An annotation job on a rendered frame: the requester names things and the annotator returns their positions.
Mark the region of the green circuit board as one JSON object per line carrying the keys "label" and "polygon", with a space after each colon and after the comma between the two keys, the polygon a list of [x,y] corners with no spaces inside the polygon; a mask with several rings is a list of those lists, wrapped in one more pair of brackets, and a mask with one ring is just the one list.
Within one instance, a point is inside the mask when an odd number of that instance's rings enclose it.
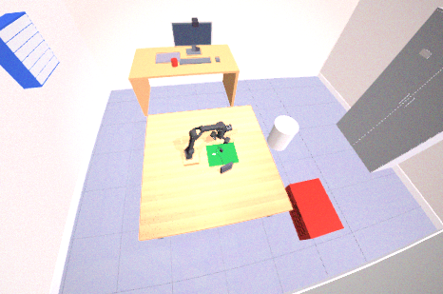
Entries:
{"label": "green circuit board", "polygon": [[[223,152],[220,152],[220,148],[223,149]],[[206,152],[209,167],[223,166],[230,162],[232,162],[233,164],[239,163],[239,158],[234,142],[228,144],[206,146]]]}

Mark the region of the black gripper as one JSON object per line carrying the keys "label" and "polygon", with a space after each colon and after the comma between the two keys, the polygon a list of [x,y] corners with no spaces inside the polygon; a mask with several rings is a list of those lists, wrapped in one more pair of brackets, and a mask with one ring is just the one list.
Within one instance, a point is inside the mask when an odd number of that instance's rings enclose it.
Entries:
{"label": "black gripper", "polygon": [[230,138],[229,137],[223,137],[223,135],[220,135],[220,134],[218,134],[216,131],[212,131],[211,132],[211,134],[210,134],[210,136],[216,141],[216,137],[217,138],[219,138],[219,139],[223,139],[224,140],[224,142],[223,142],[223,144],[228,144],[229,143],[229,141],[230,141]]}

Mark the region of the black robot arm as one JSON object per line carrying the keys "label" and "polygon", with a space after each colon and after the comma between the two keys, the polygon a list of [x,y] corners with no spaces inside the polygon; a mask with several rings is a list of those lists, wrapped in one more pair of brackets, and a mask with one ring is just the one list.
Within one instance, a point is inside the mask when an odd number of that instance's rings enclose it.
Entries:
{"label": "black robot arm", "polygon": [[[196,130],[199,129],[200,133],[197,134]],[[188,147],[186,147],[186,149],[183,151],[184,152],[184,156],[185,156],[185,160],[191,160],[192,159],[192,155],[194,154],[195,150],[193,148],[195,140],[197,140],[198,138],[200,138],[202,136],[202,134],[206,131],[211,131],[211,130],[216,130],[218,132],[218,134],[223,135],[225,134],[225,132],[232,130],[232,125],[225,125],[223,122],[218,122],[215,125],[208,125],[208,126],[199,126],[199,127],[194,127],[193,129],[191,129],[189,131],[189,143],[188,143]]]}

